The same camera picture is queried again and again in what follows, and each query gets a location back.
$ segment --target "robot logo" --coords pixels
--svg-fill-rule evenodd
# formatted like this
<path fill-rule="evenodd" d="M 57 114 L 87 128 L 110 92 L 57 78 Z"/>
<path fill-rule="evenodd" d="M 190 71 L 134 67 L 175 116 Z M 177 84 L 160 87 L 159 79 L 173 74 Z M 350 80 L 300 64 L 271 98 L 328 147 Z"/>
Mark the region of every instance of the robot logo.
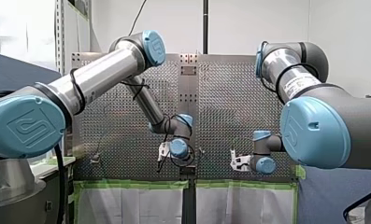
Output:
<path fill-rule="evenodd" d="M 28 148 L 35 146 L 55 132 L 53 125 L 41 109 L 22 114 L 8 123 L 7 127 Z"/>
<path fill-rule="evenodd" d="M 163 48 L 162 48 L 162 40 L 160 38 L 156 38 L 152 41 L 152 47 L 153 50 L 155 50 L 156 53 L 159 55 L 164 54 Z"/>
<path fill-rule="evenodd" d="M 295 147 L 298 143 L 298 132 L 300 131 L 302 131 L 302 128 L 299 123 L 292 116 L 289 116 L 283 133 L 286 142 Z"/>

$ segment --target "blue joint cap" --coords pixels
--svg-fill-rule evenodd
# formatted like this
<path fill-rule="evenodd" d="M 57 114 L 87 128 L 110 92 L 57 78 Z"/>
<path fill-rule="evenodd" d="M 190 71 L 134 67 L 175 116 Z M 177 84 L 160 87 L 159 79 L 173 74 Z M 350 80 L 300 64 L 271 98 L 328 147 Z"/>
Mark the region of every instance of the blue joint cap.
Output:
<path fill-rule="evenodd" d="M 142 42 L 145 54 L 152 66 L 159 66 L 165 61 L 165 47 L 161 36 L 156 31 L 144 31 Z"/>
<path fill-rule="evenodd" d="M 176 158 L 184 159 L 189 154 L 188 145 L 184 140 L 176 138 L 170 142 L 170 153 Z"/>
<path fill-rule="evenodd" d="M 52 101 L 15 96 L 0 101 L 0 157 L 32 158 L 53 149 L 65 130 L 63 112 Z"/>
<path fill-rule="evenodd" d="M 281 113 L 280 131 L 288 154 L 301 164 L 335 169 L 349 157 L 346 123 L 319 99 L 299 97 L 288 102 Z"/>
<path fill-rule="evenodd" d="M 270 131 L 254 131 L 252 134 L 252 141 L 256 142 L 264 138 L 268 138 L 272 135 Z"/>
<path fill-rule="evenodd" d="M 186 122 L 189 123 L 189 125 L 191 125 L 191 127 L 193 126 L 193 117 L 191 115 L 187 115 L 187 114 L 178 114 L 177 116 L 177 120 L 181 121 L 182 123 L 186 124 Z"/>
<path fill-rule="evenodd" d="M 276 170 L 276 162 L 270 157 L 262 157 L 257 161 L 256 171 L 264 175 L 271 175 Z"/>

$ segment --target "white wall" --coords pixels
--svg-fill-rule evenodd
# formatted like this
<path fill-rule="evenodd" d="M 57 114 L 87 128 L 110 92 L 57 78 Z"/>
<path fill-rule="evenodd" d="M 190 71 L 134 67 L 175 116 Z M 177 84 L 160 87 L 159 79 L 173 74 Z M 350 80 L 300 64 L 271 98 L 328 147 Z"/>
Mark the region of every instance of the white wall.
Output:
<path fill-rule="evenodd" d="M 307 41 L 307 0 L 210 0 L 209 53 L 255 54 L 262 41 Z"/>
<path fill-rule="evenodd" d="M 129 34 L 143 0 L 92 1 L 92 50 L 106 52 L 110 44 Z M 149 0 L 134 33 L 156 30 L 164 38 L 166 51 L 196 52 L 202 48 L 202 4 L 200 0 Z"/>
<path fill-rule="evenodd" d="M 330 63 L 328 81 L 371 94 L 371 0 L 311 0 L 309 41 Z"/>
<path fill-rule="evenodd" d="M 143 0 L 92 1 L 93 51 L 128 35 Z M 263 41 L 307 40 L 307 0 L 209 1 L 209 53 L 254 54 Z M 157 30 L 167 52 L 203 50 L 202 0 L 149 0 L 135 32 Z"/>

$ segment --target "pegboard wall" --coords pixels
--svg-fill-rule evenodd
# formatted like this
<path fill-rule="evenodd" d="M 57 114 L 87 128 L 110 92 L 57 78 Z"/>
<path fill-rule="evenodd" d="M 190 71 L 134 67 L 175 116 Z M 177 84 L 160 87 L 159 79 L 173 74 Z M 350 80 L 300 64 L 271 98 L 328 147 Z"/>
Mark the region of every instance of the pegboard wall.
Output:
<path fill-rule="evenodd" d="M 103 54 L 74 53 L 79 68 Z M 254 75 L 253 56 L 168 54 L 166 62 L 141 75 L 168 115 L 194 117 L 191 145 L 199 155 L 200 179 L 292 181 L 293 163 L 286 153 L 274 153 L 278 169 L 272 175 L 239 173 L 230 167 L 230 148 L 252 152 L 252 132 L 278 133 L 281 105 Z M 73 126 L 74 177 L 85 179 L 178 180 L 170 160 L 158 174 L 158 147 L 163 135 L 151 133 L 148 121 L 121 84 L 94 101 Z"/>

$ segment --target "robotic arm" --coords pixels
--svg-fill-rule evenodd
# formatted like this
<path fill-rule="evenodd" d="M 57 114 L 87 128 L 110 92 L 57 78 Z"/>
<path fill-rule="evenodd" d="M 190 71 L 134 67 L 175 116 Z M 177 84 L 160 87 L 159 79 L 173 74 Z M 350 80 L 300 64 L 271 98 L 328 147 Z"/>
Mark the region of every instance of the robotic arm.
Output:
<path fill-rule="evenodd" d="M 163 40 L 156 32 L 146 31 L 117 40 L 108 55 L 70 75 L 0 98 L 0 158 L 31 158 L 51 150 L 75 115 L 120 82 L 134 95 L 153 132 L 177 136 L 169 143 L 172 154 L 187 157 L 192 117 L 166 118 L 138 77 L 164 60 Z"/>
<path fill-rule="evenodd" d="M 324 83 L 328 61 L 310 43 L 263 44 L 261 78 L 285 103 L 282 143 L 293 160 L 322 169 L 371 169 L 371 98 Z"/>

